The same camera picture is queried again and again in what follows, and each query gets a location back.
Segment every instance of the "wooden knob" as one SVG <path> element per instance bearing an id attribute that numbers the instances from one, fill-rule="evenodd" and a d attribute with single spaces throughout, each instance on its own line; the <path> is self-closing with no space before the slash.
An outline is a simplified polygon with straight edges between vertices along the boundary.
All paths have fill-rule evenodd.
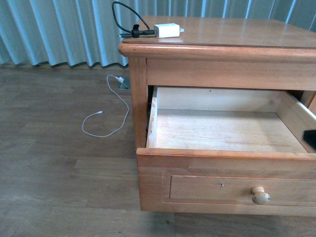
<path id="1" fill-rule="evenodd" d="M 256 187 L 251 190 L 252 196 L 252 202 L 254 204 L 263 205 L 266 204 L 270 200 L 270 195 L 268 193 L 265 193 L 264 188 L 262 187 Z"/>

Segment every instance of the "tabletop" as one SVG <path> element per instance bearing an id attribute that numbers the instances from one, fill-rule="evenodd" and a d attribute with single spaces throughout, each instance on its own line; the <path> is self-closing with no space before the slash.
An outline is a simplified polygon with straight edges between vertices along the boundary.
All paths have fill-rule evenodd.
<path id="1" fill-rule="evenodd" d="M 154 24 L 176 23 L 185 31 L 178 38 L 145 36 L 124 39 L 123 43 L 316 49 L 316 33 L 277 20 L 169 16 L 143 18 L 151 29 Z M 141 21 L 138 24 L 140 29 L 146 29 Z"/>

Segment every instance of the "curtain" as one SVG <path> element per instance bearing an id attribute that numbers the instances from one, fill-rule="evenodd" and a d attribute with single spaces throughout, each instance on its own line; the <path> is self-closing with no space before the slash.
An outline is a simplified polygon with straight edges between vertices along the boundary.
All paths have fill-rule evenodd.
<path id="1" fill-rule="evenodd" d="M 121 0 L 141 15 L 276 19 L 316 32 L 316 0 Z M 112 0 L 0 0 L 0 64 L 126 65 Z M 116 5 L 119 23 L 138 20 Z"/>

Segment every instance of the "nightstand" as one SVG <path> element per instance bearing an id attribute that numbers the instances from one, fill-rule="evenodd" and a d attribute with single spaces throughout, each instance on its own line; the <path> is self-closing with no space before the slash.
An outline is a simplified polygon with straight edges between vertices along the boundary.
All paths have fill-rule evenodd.
<path id="1" fill-rule="evenodd" d="M 144 18 L 125 39 L 142 210 L 316 216 L 316 33 L 276 20 Z M 148 88 L 154 86 L 153 92 Z"/>

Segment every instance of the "drawer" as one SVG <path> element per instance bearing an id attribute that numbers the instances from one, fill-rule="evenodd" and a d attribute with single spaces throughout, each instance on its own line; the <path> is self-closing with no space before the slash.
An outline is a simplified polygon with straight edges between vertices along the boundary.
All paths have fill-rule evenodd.
<path id="1" fill-rule="evenodd" d="M 156 87 L 141 209 L 316 216 L 310 129 L 316 116 L 285 91 Z"/>

